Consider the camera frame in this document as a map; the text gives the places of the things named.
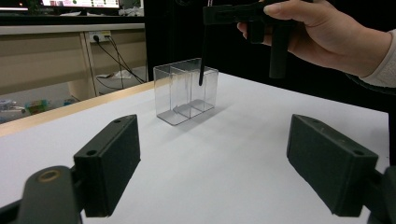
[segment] white sleeve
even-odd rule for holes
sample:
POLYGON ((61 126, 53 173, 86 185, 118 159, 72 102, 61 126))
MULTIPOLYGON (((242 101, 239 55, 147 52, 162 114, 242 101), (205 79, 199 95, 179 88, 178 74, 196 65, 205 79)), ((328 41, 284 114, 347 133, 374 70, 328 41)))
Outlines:
POLYGON ((382 63, 368 77, 362 77, 365 83, 380 87, 396 88, 396 29, 389 31, 392 43, 382 63))

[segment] desk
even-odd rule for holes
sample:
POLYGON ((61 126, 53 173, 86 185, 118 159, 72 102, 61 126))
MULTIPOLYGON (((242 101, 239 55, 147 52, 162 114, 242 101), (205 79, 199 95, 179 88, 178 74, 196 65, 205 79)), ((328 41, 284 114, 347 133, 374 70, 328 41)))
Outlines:
POLYGON ((366 222, 366 209, 359 218, 333 216, 289 164, 290 119, 301 114, 329 124, 380 155, 376 168, 383 172, 388 114, 219 74, 216 108, 174 127, 156 118, 151 86, 69 107, 77 113, 62 108, 64 117, 27 129, 0 125, 0 206, 21 197, 29 175, 71 167, 73 155, 111 120, 136 114, 142 161, 113 216, 84 223, 366 222))

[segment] black curtain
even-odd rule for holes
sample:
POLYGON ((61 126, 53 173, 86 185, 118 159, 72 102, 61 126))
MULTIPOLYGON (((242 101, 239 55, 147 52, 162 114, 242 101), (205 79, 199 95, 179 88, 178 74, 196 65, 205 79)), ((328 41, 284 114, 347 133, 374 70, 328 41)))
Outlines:
MULTIPOLYGON (((175 0, 145 2, 148 70, 165 63, 201 57, 203 45, 202 7, 206 1, 196 1, 189 7, 175 0)), ((252 0, 215 0, 214 5, 250 4, 252 0)), ((392 0, 373 4, 361 0, 335 0, 334 5, 361 24, 382 31, 396 28, 392 0)), ((395 163, 396 97, 370 91, 352 82, 342 72, 313 65, 289 55, 287 78, 268 77, 270 48, 249 44, 236 29, 236 24, 208 27, 207 66, 220 72, 297 91, 350 105, 389 113, 391 163, 395 163)))

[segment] acrylic divider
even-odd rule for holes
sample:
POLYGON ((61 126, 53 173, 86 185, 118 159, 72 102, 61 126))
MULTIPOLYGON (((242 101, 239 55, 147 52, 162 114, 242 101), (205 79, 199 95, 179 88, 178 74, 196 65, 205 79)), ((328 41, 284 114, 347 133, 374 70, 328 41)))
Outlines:
POLYGON ((177 125, 215 107, 219 71, 205 67, 199 86, 201 59, 154 67, 157 117, 177 125))

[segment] human hand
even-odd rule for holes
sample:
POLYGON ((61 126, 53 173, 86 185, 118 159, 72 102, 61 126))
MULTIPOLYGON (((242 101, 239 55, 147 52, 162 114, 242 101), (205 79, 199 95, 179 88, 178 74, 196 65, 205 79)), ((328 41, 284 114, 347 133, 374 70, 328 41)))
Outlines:
MULTIPOLYGON (((299 22, 290 37, 290 53, 359 77, 374 72, 391 43, 390 34, 362 26, 325 0, 289 0, 266 6, 264 12, 275 19, 299 22)), ((247 37, 247 25, 238 23, 237 27, 247 37)), ((263 44, 271 42, 271 34, 265 35, 263 44)))

